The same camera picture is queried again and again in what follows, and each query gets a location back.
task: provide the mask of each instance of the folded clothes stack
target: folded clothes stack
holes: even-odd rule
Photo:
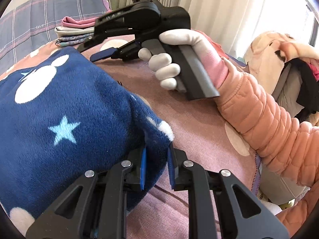
[[[86,20],[74,20],[71,17],[62,19],[62,26],[55,28],[58,39],[55,41],[57,47],[73,46],[84,42],[94,34],[95,18]]]

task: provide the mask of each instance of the pink bedspread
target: pink bedspread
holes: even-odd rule
[[[132,35],[114,37],[104,43],[110,40],[114,43],[114,39],[131,41],[133,38]],[[91,48],[83,55],[89,58],[101,46]],[[17,69],[38,65],[55,49],[54,41],[42,46],[0,76],[0,80]],[[121,60],[106,59],[96,65],[121,82],[126,89],[149,102],[152,109],[172,127],[175,147],[184,150],[189,159],[207,170],[218,172],[229,169],[257,194],[260,159],[221,117],[213,100],[189,102],[182,94],[164,91],[141,60],[123,63]],[[187,193],[171,190],[167,170],[129,214],[127,225],[129,239],[188,238]]]

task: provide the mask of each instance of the bed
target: bed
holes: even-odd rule
[[[54,53],[57,49],[54,28],[64,16],[83,19],[108,10],[108,0],[31,0],[14,9],[0,20],[0,80],[17,69],[36,66]],[[109,38],[83,55],[89,58],[114,39],[131,41],[134,36]],[[184,150],[189,159],[211,171],[229,169],[257,195],[260,158],[222,118],[213,101],[189,102],[181,94],[162,90],[141,60],[106,59],[96,65],[147,100],[158,116],[170,124],[175,147]],[[155,187],[129,214],[128,238],[186,238],[187,197],[185,191],[170,189],[165,170]]]

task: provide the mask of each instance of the hand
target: hand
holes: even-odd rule
[[[218,89],[222,85],[228,74],[228,68],[204,35],[191,29],[173,29],[160,34],[159,39],[169,45],[191,45],[214,86]],[[172,57],[169,54],[162,53],[152,56],[147,48],[142,48],[138,56],[148,61],[149,68],[155,72],[162,88],[176,89],[175,77],[181,72],[181,67],[172,63]]]

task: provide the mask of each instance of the triangular cutout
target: triangular cutout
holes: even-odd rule
[[[71,219],[78,204],[83,187],[78,186],[55,211],[56,215]]]
[[[232,189],[235,192],[243,218],[250,218],[261,213],[260,207],[239,186],[234,185]]]

